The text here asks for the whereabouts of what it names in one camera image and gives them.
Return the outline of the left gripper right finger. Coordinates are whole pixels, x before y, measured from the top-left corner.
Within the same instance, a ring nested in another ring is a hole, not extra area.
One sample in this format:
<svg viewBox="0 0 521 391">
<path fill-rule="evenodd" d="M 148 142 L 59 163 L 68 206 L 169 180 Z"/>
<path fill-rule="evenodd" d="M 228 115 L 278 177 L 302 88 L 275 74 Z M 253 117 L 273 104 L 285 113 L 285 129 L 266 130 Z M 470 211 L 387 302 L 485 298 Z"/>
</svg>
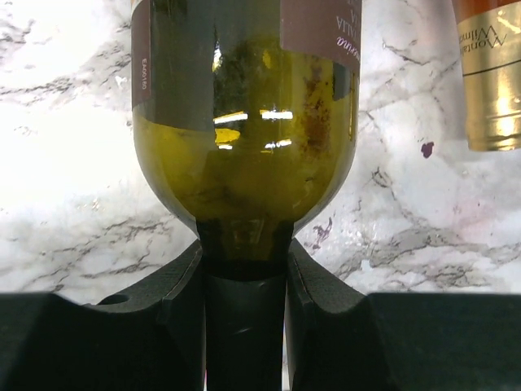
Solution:
<svg viewBox="0 0 521 391">
<path fill-rule="evenodd" d="M 294 390 L 517 390 L 520 298 L 362 294 L 293 242 L 286 341 Z"/>
</svg>

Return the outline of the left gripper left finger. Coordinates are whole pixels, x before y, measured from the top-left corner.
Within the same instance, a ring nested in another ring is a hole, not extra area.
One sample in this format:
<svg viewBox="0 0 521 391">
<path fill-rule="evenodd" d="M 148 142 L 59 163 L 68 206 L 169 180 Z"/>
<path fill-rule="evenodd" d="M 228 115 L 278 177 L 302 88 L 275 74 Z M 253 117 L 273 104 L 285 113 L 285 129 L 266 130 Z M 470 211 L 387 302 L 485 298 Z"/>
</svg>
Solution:
<svg viewBox="0 0 521 391">
<path fill-rule="evenodd" d="M 4 390 L 201 390 L 200 246 L 96 305 L 1 296 Z"/>
</svg>

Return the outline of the dark bottle silver neck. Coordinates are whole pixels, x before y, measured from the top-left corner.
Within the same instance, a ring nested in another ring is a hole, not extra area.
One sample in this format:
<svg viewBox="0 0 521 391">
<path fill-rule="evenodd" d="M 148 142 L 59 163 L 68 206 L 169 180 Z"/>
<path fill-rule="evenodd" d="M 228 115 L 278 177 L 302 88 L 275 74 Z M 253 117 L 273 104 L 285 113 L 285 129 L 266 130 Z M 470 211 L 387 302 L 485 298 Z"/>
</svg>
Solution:
<svg viewBox="0 0 521 391">
<path fill-rule="evenodd" d="M 357 138 L 359 1 L 134 1 L 134 145 L 197 235 L 210 390 L 278 390 L 291 241 Z"/>
</svg>

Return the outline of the red wine bottle gold cap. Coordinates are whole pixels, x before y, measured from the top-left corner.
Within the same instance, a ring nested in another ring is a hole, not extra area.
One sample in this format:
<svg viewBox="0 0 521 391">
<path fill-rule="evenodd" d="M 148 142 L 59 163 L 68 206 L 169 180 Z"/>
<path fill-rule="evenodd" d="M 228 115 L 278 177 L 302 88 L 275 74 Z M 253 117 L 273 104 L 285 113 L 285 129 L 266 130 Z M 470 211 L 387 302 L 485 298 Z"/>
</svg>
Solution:
<svg viewBox="0 0 521 391">
<path fill-rule="evenodd" d="M 520 2 L 453 1 L 473 151 L 520 148 Z"/>
</svg>

